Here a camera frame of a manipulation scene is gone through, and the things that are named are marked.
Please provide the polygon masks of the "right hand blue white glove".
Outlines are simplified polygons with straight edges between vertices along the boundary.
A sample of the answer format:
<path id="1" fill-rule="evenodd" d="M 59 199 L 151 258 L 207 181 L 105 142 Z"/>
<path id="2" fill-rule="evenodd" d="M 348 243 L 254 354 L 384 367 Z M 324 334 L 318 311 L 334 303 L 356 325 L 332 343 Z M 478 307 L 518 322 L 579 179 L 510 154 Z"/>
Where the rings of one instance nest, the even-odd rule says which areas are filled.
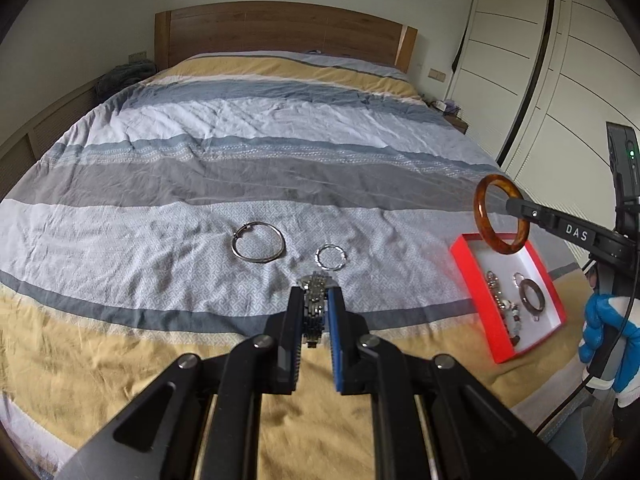
<path id="1" fill-rule="evenodd" d="M 629 301 L 629 297 L 593 294 L 585 306 L 578 346 L 579 359 L 590 365 L 594 358 L 608 355 L 608 348 L 622 332 L 617 342 L 624 345 L 624 353 L 619 359 L 610 356 L 608 360 L 616 365 L 612 389 L 619 408 L 630 408 L 639 400 L 639 300 L 634 300 L 626 316 Z"/>

